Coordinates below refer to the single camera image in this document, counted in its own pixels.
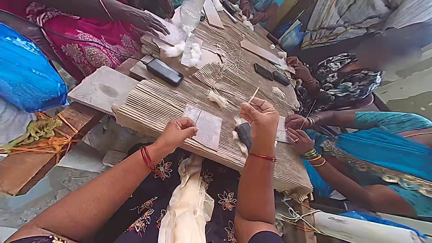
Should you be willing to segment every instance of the white pipe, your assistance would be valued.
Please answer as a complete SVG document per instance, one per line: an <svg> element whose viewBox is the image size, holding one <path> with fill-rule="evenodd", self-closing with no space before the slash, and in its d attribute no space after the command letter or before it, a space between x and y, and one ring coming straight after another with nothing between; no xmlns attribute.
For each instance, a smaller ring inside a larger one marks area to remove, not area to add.
<svg viewBox="0 0 432 243"><path fill-rule="evenodd" d="M313 215L318 230L347 242L423 243L423 240L412 230L324 212Z"/></svg>

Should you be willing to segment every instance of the bangle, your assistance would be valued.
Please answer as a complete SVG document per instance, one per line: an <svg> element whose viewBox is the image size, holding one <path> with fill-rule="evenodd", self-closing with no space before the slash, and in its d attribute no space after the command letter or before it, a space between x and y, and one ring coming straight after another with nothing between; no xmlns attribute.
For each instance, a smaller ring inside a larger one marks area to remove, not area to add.
<svg viewBox="0 0 432 243"><path fill-rule="evenodd" d="M155 172L155 171L156 171L156 166L153 164L153 161L152 161L152 159L150 158L150 156L149 156L149 152L147 151L146 147L141 147L141 148L140 148L140 151L141 151L141 156L143 157L143 160L144 160L144 162L147 164L148 168L149 168L151 171Z"/></svg>
<svg viewBox="0 0 432 243"><path fill-rule="evenodd" d="M311 166L313 166L313 167L318 167L318 166L322 166L323 164L325 164L327 161L324 159L324 162L322 162L321 164L319 164L319 165L311 165Z"/></svg>
<svg viewBox="0 0 432 243"><path fill-rule="evenodd" d="M317 152L315 149L313 149L313 150L311 150L311 151L309 151L309 152L307 152L307 153L301 153L301 154L300 154L300 156L301 156L303 159L305 159L305 160L309 160L309 159L316 158L318 155L319 155L319 154L318 154L318 152Z"/></svg>
<svg viewBox="0 0 432 243"><path fill-rule="evenodd" d="M310 160L307 160L307 161L319 160L321 157L322 157L322 155L318 154L318 156L317 156L316 158L314 158L314 159L310 159Z"/></svg>
<svg viewBox="0 0 432 243"><path fill-rule="evenodd" d="M311 117L308 117L307 120L309 121L309 126L313 128L315 126L315 121Z"/></svg>
<svg viewBox="0 0 432 243"><path fill-rule="evenodd" d="M249 155L252 155L252 156L255 156L255 157L258 157L258 158L261 158L261 159L271 160L271 161L273 161L273 162L276 162L276 158L273 158L273 157L268 157L268 156L264 156L264 155L259 155L259 154L256 154L256 153L249 153Z"/></svg>
<svg viewBox="0 0 432 243"><path fill-rule="evenodd" d="M319 117L318 115L311 115L310 117L312 117L312 116L316 116L316 117L318 117L318 122L321 121L321 117Z"/></svg>

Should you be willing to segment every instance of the black and white patterned cloth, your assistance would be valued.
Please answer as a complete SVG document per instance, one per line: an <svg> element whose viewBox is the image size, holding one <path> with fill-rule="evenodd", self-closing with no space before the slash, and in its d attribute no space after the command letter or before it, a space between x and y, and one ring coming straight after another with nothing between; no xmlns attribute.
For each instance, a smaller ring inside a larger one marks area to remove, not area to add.
<svg viewBox="0 0 432 243"><path fill-rule="evenodd" d="M370 69L340 71L344 66L355 61L357 58L354 54L342 53L318 64L316 75L313 76L318 80L322 92L321 99L318 98L311 114L348 106L353 101L365 98L380 85L382 71ZM302 85L296 86L295 92L301 105L299 114L307 116L314 99L308 97Z"/></svg>

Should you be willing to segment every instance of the floral print fabric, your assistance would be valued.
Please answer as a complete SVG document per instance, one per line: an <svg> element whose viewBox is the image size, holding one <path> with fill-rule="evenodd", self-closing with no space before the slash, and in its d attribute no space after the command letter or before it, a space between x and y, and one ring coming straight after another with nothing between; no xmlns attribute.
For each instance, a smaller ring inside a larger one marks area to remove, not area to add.
<svg viewBox="0 0 432 243"><path fill-rule="evenodd" d="M377 70L340 70L357 61L354 54L342 53L320 62L317 74L314 75L322 91L327 97L317 100L311 114L349 106L350 102L365 98L381 83L383 72ZM299 114L307 116L315 99L308 96L306 89L299 85L295 88L297 99L301 104Z"/></svg>
<svg viewBox="0 0 432 243"><path fill-rule="evenodd" d="M131 148L128 155L137 151L141 145L143 144ZM161 220L167 212L174 189L180 184L177 172L179 161L189 156L190 152L178 148L164 158L163 163L158 164L163 170L144 179L132 197L126 200L97 234L95 242L157 242ZM212 218L205 229L207 242L236 243L234 216L240 174L204 159L200 176L208 184L207 193L215 200Z"/></svg>

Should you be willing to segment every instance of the white plastic bottle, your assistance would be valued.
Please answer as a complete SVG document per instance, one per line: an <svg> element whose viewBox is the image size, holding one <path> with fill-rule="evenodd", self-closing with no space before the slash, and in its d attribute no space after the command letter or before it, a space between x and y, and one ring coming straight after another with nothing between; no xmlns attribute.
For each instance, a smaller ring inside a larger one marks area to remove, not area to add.
<svg viewBox="0 0 432 243"><path fill-rule="evenodd" d="M183 30L193 31L200 22L200 13L204 6L204 0L184 0L180 9L180 22Z"/></svg>

